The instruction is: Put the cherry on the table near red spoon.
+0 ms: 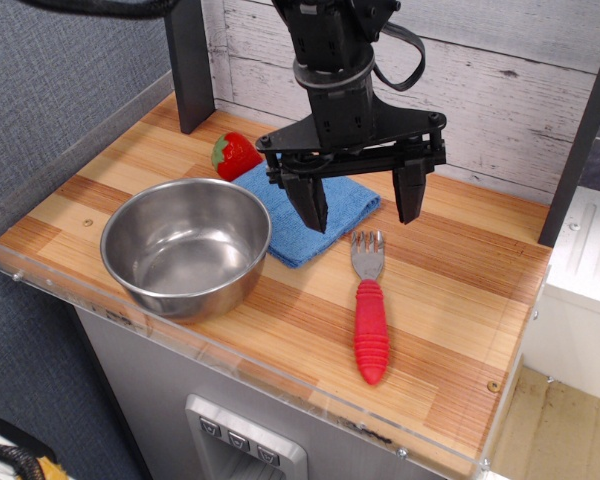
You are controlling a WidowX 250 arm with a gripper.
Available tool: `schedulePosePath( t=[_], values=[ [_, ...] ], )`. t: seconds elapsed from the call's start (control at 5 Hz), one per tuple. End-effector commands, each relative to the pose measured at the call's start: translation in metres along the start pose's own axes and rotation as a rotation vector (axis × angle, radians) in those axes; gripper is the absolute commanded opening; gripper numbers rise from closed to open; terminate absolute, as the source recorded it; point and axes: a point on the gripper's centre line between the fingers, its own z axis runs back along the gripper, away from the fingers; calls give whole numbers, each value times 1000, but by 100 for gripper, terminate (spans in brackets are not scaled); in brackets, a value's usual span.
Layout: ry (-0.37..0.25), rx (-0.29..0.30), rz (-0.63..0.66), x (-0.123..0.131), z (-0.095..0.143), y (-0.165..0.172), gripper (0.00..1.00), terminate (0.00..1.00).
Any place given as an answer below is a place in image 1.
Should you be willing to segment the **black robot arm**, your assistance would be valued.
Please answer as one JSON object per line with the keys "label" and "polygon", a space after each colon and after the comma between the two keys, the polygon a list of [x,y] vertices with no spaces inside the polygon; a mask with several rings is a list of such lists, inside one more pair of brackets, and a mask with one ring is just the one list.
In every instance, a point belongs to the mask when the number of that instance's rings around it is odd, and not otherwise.
{"label": "black robot arm", "polygon": [[285,190],[303,223],[323,232],[325,178],[389,171],[401,223],[421,211],[426,177],[446,161],[442,113],[399,108],[373,91],[387,79],[373,45],[382,34],[425,51],[421,39],[390,23],[398,1],[277,1],[294,47],[293,71],[311,113],[262,136],[256,148],[270,183]]}

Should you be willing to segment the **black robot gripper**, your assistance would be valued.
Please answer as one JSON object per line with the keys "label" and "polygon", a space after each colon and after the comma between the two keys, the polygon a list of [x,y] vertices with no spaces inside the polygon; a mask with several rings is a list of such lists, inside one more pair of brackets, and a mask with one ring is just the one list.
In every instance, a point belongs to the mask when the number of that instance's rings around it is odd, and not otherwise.
{"label": "black robot gripper", "polygon": [[328,96],[309,116],[260,137],[271,184],[282,185],[305,226],[324,233],[328,205],[322,181],[393,170],[400,222],[419,217],[426,174],[446,163],[439,112],[389,105],[374,93]]}

